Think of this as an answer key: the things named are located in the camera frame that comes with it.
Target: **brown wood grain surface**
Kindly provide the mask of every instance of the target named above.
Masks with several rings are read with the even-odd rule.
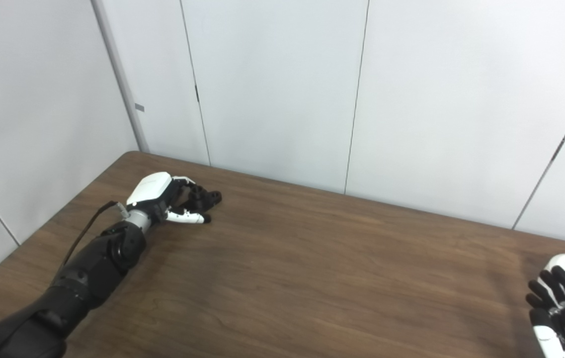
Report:
[[[67,357],[542,356],[526,283],[565,242],[138,152],[0,265],[0,319],[42,293],[99,206],[161,171],[224,201],[209,225],[155,229]]]

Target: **robotic hand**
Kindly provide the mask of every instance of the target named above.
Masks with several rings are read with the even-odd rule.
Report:
[[[185,188],[189,200],[173,207]],[[87,313],[103,304],[136,266],[151,227],[164,222],[204,224],[205,211],[222,200],[187,177],[155,173],[145,177],[126,206],[109,202],[99,209],[77,238],[50,287],[34,303],[0,321],[0,358],[59,358],[66,338]],[[117,205],[123,220],[105,229],[71,260],[74,247],[96,217]]]
[[[545,358],[565,358],[565,270],[557,266],[551,272],[543,270],[539,277],[550,290],[533,279],[528,283],[533,294],[525,297],[533,307],[534,334]]]

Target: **black robotic arm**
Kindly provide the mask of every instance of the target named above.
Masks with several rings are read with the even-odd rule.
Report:
[[[185,188],[190,190],[189,200],[173,208]],[[0,321],[0,358],[62,357],[66,353],[66,338],[90,310],[108,299],[139,262],[151,227],[166,220],[210,222],[205,211],[221,199],[219,192],[207,192],[187,177],[161,172],[145,177],[126,206],[106,204],[83,233],[99,213],[116,204],[123,220],[105,229],[69,260],[75,242],[44,294]]]

